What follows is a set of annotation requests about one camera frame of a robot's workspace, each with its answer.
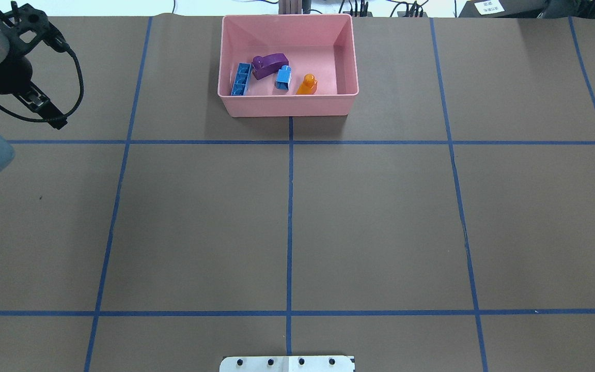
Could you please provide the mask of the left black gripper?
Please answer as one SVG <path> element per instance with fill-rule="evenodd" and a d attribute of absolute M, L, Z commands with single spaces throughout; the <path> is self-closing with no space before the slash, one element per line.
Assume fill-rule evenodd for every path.
<path fill-rule="evenodd" d="M 21 103 L 52 128 L 60 130 L 68 119 L 39 87 L 32 83 L 33 67 L 25 56 L 7 56 L 0 61 L 0 95 L 15 95 Z"/>

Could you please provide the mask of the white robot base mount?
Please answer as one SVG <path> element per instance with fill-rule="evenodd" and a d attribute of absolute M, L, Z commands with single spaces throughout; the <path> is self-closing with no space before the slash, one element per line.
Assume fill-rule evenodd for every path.
<path fill-rule="evenodd" d="M 355 371 L 355 358 L 346 355 L 277 355 L 226 357 L 219 371 Z"/>

